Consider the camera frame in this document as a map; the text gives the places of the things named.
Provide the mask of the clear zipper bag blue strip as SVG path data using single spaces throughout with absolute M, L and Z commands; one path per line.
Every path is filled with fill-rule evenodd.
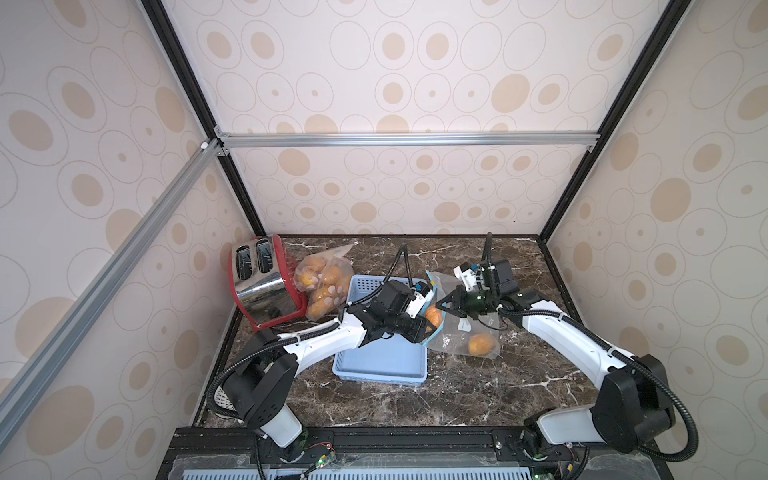
M 471 356 L 468 352 L 470 338 L 478 333 L 487 333 L 496 340 L 496 347 L 491 354 L 479 358 L 494 359 L 499 356 L 501 351 L 499 328 L 501 325 L 496 314 L 481 316 L 478 321 L 475 321 L 471 317 L 457 318 L 446 312 L 441 312 L 443 323 L 426 343 L 429 350 Z

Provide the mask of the clear zipper bag pink strip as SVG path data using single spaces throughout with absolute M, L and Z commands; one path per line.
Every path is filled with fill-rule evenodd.
M 306 310 L 309 320 L 318 320 L 347 300 L 351 274 L 331 267 L 320 277 L 319 286 L 312 291 Z
M 306 256 L 293 274 L 296 288 L 301 292 L 310 292 L 324 283 L 336 284 L 341 278 L 350 277 L 353 269 L 346 255 L 353 247 L 353 244 L 347 244 Z

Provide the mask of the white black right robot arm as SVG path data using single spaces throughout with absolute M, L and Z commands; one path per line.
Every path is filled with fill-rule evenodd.
M 495 314 L 539 337 L 576 366 L 597 388 L 591 405 L 553 409 L 526 421 L 524 439 L 536 455 L 545 446 L 604 444 L 665 462 L 683 462 L 698 451 L 700 436 L 688 408 L 668 384 L 663 364 L 617 347 L 571 318 L 539 291 L 520 287 L 506 260 L 492 257 L 493 236 L 482 256 L 464 262 L 458 286 L 437 303 L 457 318 Z

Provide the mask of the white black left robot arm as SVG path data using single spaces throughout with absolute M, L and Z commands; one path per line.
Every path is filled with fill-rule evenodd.
M 382 283 L 344 305 L 333 320 L 289 334 L 271 329 L 254 334 L 246 352 L 211 380 L 206 406 L 286 448 L 304 431 L 286 405 L 295 377 L 337 353 L 392 336 L 426 342 L 437 330 L 423 314 L 433 297 L 428 283 L 414 281 L 403 244 Z

